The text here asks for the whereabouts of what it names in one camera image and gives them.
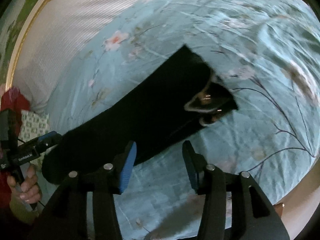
folded black garment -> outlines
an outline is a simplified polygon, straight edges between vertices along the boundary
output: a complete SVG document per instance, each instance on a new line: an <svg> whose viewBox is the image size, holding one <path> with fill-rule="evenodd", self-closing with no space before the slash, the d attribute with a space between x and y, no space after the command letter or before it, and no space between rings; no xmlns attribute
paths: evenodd
<svg viewBox="0 0 320 240"><path fill-rule="evenodd" d="M183 46L114 106L67 132L45 156L44 177L59 184L70 171L93 172L137 143L135 165L237 109L213 70Z"/></svg>

human hand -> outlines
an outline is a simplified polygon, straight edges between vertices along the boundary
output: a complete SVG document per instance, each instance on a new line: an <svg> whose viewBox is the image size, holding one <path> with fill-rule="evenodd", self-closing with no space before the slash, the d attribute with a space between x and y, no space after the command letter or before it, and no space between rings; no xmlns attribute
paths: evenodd
<svg viewBox="0 0 320 240"><path fill-rule="evenodd" d="M36 175L36 169L34 165L30 165L27 170L27 177L25 181L20 185L22 193L19 192L16 187L16 180L13 176L8 176L7 183L11 189L12 197L15 197L19 201L24 200L28 204L36 203L41 200L42 193L37 184L38 176Z"/></svg>

branch pattern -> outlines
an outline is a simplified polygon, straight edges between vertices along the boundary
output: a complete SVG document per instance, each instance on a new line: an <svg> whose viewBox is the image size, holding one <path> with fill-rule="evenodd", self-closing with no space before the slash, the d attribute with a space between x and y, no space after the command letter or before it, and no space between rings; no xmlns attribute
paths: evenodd
<svg viewBox="0 0 320 240"><path fill-rule="evenodd" d="M235 77L235 78L238 78L239 75L237 74L232 74L230 75L229 77ZM296 139L296 141L300 144L301 147L287 147L287 148L283 148L279 151L276 151L275 153L269 155L268 157L266 157L263 161L261 161L260 163L258 163L257 165L255 165L254 167L252 167L251 169L247 170L247 171L252 171L258 167L259 168L259 171L258 173L255 175L255 178L257 179L257 181L260 180L260 177L261 177L261 173L262 173L262 169L263 169L263 166L265 164L265 161L268 160L269 158L273 157L274 155L280 153L280 152L283 152L285 150L300 150L300 151L303 151L303 152L306 152L308 153L312 158L315 158L315 154L313 152L313 149L311 147L311 143L310 143L310 140L309 140L309 136L308 136L308 129L307 129L307 126L306 126L306 123L305 123L305 120L303 118L303 114L302 114L302 111L301 111L301 108L300 108L300 105L299 105L299 102L298 102L298 99L297 97L295 96L295 101L297 103L297 106L298 106L298 109L299 109L299 113L301 115L301 118L302 118L302 122L303 122L303 125L305 127L305 130L306 130L306 137L307 137L307 142L308 142L308 148L303 144L303 142L299 139L298 135L297 135L297 132L296 130L293 128L293 125L292 123L290 122L288 116L286 115L286 113L284 112L284 110L281 108L281 106L277 103L277 101L274 99L274 97L268 92L268 90L264 87L264 85L261 83L261 81L255 77L255 76L252 76L249 78L249 80L257 85L262 91L258 90L258 89L253 89L253 88L246 88L246 87L238 87L238 88L234 88L233 90L235 92L240 92L242 90L249 90L249 91L253 91L253 92L256 92L256 93L259 93L260 95L262 95L263 97L265 97L269 102L271 102L275 107L276 109L282 114L282 116L284 117L284 119L286 120L286 122L288 123L289 127L290 127L290 130L287 131L287 130L284 130L284 129L280 129L275 123L273 123L273 125L276 127L277 129L277 132L275 133L275 135L277 134L280 134L280 133L287 133L289 135L291 135L292 137L294 137Z"/></svg>

floral bedsheet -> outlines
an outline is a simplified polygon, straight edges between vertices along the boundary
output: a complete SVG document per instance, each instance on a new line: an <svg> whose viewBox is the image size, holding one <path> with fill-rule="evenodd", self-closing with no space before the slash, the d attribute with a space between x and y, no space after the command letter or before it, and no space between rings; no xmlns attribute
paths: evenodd
<svg viewBox="0 0 320 240"><path fill-rule="evenodd" d="M318 157L319 31L302 0L141 0L70 62L48 102L51 128L65 133L111 107L187 44L239 105L189 140L223 171L249 171L276 203ZM115 196L124 239L197 234L204 200L191 189L181 144L136 166Z"/></svg>

metal screw head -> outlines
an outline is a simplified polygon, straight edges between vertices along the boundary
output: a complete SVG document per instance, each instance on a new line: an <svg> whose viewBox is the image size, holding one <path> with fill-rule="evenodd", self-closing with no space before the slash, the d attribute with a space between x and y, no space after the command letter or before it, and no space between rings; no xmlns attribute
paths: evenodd
<svg viewBox="0 0 320 240"><path fill-rule="evenodd" d="M216 166L214 166L213 164L207 164L207 166L205 167L208 171L214 171Z"/></svg>
<svg viewBox="0 0 320 240"><path fill-rule="evenodd" d="M241 176L247 179L250 177L250 173L247 171L243 171L243 172L241 172Z"/></svg>
<svg viewBox="0 0 320 240"><path fill-rule="evenodd" d="M113 169L113 165L112 165L112 163L107 163L107 164L103 165L103 168L107 171L110 171Z"/></svg>
<svg viewBox="0 0 320 240"><path fill-rule="evenodd" d="M76 171L69 172L69 177L70 178L75 178L77 175L78 175L78 172L76 172Z"/></svg>

